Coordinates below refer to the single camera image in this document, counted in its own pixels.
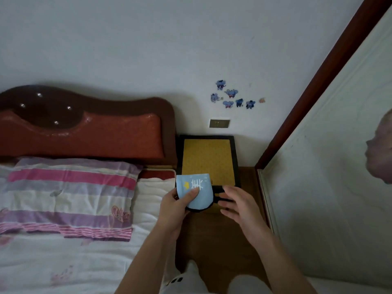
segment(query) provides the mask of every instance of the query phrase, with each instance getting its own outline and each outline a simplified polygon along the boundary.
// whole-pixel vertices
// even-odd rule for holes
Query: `electrical outlet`
[[[210,119],[210,128],[228,128],[229,119]]]

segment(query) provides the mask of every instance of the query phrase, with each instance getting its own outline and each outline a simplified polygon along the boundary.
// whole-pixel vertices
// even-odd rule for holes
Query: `white pants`
[[[207,287],[200,277],[199,270],[194,261],[190,261],[186,271],[175,277],[160,292],[160,294],[177,293],[208,293]],[[272,294],[272,292],[267,285],[257,277],[241,275],[236,276],[230,282],[227,294]]]

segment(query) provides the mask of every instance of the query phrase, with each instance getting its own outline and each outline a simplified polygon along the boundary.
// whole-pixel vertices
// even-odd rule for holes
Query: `headboard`
[[[0,158],[120,159],[177,165],[172,105],[161,98],[108,101],[44,85],[0,93]]]

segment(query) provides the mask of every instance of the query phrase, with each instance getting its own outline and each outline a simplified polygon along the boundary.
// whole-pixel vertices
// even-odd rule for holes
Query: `yellow panel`
[[[213,185],[235,185],[230,140],[184,140],[182,174],[199,173],[209,173]]]

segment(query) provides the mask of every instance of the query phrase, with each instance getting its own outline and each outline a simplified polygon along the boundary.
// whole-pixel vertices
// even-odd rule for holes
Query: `bed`
[[[160,98],[106,101],[42,85],[0,94],[0,189],[21,156],[89,158],[143,165],[132,198],[129,242],[59,234],[0,236],[0,291],[113,293],[174,188],[174,111]],[[178,274],[174,252],[163,284]]]

